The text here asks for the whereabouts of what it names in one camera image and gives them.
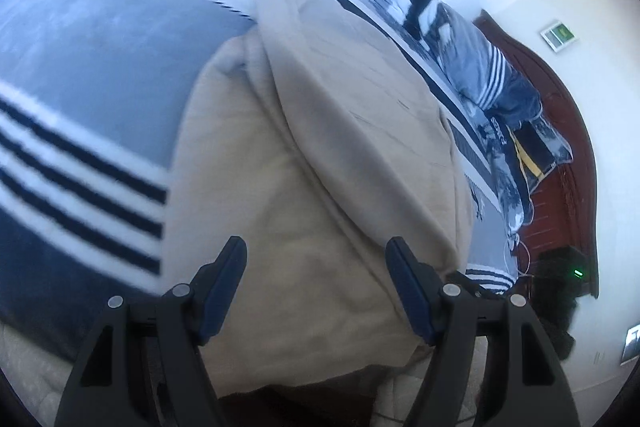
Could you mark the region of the beige knit garment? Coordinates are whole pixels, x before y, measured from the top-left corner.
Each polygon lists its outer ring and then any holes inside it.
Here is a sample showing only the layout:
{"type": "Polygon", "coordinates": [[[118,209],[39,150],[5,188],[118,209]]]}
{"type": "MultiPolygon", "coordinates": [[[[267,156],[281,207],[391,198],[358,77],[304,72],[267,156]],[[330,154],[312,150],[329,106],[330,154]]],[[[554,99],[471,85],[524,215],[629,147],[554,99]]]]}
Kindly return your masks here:
{"type": "Polygon", "coordinates": [[[451,128],[390,38],[335,0],[257,0],[195,81],[172,162],[163,280],[228,238],[248,261],[202,355],[221,395],[407,364],[420,343],[388,275],[400,236],[465,265],[474,208],[451,128]]]}

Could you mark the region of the black bedside device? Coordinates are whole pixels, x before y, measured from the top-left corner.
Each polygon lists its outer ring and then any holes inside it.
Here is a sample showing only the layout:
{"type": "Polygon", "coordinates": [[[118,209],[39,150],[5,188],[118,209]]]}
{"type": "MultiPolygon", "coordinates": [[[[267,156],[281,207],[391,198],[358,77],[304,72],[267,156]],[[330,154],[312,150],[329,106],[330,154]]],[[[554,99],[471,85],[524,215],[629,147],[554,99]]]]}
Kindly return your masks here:
{"type": "Polygon", "coordinates": [[[541,253],[534,266],[530,304],[560,361],[570,356],[575,339],[568,330],[577,299],[589,293],[587,257],[573,246],[541,253]]]}

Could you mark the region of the dark wooden headboard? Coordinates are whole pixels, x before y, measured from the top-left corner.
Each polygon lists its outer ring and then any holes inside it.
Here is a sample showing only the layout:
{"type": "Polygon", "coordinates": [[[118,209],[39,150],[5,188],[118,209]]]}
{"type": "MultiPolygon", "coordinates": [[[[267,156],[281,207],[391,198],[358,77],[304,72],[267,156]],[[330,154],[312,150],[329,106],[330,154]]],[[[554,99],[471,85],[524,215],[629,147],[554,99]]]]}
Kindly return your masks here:
{"type": "Polygon", "coordinates": [[[551,249],[572,246],[582,257],[577,275],[582,293],[597,298],[597,173],[582,114],[555,71],[533,50],[505,32],[488,12],[475,26],[538,91],[539,118],[513,132],[516,157],[529,184],[533,221],[521,229],[533,262],[551,249]]]}

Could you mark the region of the navy patterned pillow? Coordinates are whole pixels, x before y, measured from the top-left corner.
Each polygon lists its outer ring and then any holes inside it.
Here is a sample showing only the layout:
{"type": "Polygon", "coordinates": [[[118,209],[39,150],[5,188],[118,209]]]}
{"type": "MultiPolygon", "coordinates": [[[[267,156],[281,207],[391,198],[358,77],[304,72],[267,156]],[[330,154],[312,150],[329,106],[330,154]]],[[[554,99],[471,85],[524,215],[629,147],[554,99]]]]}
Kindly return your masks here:
{"type": "Polygon", "coordinates": [[[572,148],[544,116],[540,98],[486,110],[466,98],[463,107],[484,146],[506,234],[515,242],[534,220],[536,188],[556,167],[573,161],[572,148]]]}

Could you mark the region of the blue striped bed cover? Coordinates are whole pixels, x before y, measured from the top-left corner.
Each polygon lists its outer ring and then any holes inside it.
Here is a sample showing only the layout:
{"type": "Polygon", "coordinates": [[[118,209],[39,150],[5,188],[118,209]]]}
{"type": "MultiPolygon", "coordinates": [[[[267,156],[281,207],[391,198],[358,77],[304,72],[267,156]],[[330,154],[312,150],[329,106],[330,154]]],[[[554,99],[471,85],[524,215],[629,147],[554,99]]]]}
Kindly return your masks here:
{"type": "MultiPolygon", "coordinates": [[[[162,295],[172,162],[195,81],[257,0],[1,0],[1,318],[71,360],[108,298],[162,295]]],[[[503,293],[511,241],[485,149],[392,0],[335,0],[390,38],[451,128],[474,208],[462,272],[503,293]]]]}

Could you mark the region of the framed wall picture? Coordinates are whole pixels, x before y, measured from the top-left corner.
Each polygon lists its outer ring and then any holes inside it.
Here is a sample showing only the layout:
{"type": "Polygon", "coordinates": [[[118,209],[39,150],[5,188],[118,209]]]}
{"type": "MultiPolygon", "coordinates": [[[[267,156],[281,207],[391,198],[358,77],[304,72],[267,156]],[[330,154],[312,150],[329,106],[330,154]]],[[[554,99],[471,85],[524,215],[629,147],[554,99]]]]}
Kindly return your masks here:
{"type": "Polygon", "coordinates": [[[578,40],[574,32],[559,20],[539,31],[539,35],[554,53],[560,53],[578,40]]]}

